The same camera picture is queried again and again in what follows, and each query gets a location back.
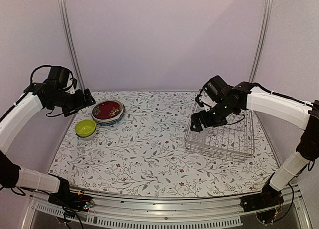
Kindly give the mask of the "floral tablecloth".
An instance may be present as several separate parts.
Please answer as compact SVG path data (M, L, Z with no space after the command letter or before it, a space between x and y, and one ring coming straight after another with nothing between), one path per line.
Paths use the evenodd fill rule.
M196 154L185 146L193 92L94 92L126 110L112 126L80 140L71 126L50 173L73 187L151 197L208 197L261 190L278 165L253 114L255 153L238 162Z

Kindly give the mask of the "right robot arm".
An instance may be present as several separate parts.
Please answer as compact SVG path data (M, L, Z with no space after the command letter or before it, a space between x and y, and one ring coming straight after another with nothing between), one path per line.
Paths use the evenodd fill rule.
M252 110L287 121L303 130L295 152L273 173L258 195L258 203L268 207L282 190L307 164L319 157L319 102L306 103L295 98L267 90L258 83L241 82L236 86L219 77L210 79L202 88L216 103L209 110L191 116L191 131L227 124L230 114Z

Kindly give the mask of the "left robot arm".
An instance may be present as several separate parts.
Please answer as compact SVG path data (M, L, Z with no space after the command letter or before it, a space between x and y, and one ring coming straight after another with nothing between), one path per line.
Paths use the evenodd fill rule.
M62 114L68 117L96 101L89 89L69 93L45 83L38 84L39 88L36 86L29 86L0 120L0 184L4 188L21 187L55 193L57 201L70 206L74 195L63 187L66 180L16 165L6 154L20 131L45 107L60 107Z

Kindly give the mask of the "white small bowl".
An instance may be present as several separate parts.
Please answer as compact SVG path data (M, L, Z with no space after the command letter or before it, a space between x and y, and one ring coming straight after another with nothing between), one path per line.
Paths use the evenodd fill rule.
M79 137L78 136L78 138L80 139L80 140L84 140L84 141L89 141L89 140L92 140L94 137L95 137L95 135L96 135L96 131L95 132L93 132L90 136L88 136L88 137Z

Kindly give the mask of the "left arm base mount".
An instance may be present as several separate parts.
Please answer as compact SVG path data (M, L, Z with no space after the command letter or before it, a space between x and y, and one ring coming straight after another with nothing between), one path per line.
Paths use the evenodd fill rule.
M53 174L50 175L58 178L60 186L57 193L50 193L48 198L49 203L68 207L76 212L88 211L89 208L95 205L93 198L89 195L86 195L84 190L80 190L76 193L71 192L70 184L66 179Z

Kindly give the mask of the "white cream plate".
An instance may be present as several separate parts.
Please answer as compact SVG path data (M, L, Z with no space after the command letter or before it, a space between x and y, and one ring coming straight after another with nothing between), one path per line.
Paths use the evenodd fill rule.
M92 118L93 118L93 120L94 120L96 123L98 123L98 124L102 124L102 125L114 124L114 123L118 122L118 121L122 118L122 116L123 116L123 114L124 114L125 106L124 106L123 104L122 104L122 106L123 106L122 112L121 112L120 115L118 115L115 119L111 119L111 120L97 120L97 119L94 119L93 116L92 116Z

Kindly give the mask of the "clear glass cup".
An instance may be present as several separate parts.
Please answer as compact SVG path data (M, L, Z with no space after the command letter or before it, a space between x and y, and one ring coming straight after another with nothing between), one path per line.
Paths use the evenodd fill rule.
M193 143L197 143L197 144L202 144L205 145L206 144L206 132L202 131L202 132L191 132L191 141Z

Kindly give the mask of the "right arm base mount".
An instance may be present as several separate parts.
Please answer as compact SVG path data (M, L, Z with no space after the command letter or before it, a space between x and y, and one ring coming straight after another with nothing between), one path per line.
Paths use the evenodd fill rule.
M264 223L273 223L277 218L284 199L281 191L276 191L268 184L262 188L261 193L244 196L241 198L240 206L244 212L257 211L273 207L270 210L257 213L257 219Z

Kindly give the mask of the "dark red patterned plate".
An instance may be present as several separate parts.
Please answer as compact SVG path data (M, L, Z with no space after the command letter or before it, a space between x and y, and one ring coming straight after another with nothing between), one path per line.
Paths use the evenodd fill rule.
M122 112L123 106L119 101L106 100L97 103L92 109L92 116L97 120L115 119Z

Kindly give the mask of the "front aluminium rail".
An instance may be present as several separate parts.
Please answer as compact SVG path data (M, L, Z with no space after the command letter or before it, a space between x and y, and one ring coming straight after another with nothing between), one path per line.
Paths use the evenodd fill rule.
M28 199L23 229L311 229L296 184L282 191L284 203L274 223L261 222L273 208L245 211L241 195L203 198L155 198L88 192L94 206L68 217L44 193Z

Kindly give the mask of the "lime green bowl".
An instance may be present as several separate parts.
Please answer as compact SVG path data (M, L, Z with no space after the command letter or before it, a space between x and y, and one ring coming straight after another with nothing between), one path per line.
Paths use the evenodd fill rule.
M90 137L96 131L96 123L93 120L82 120L75 125L75 133L82 138Z

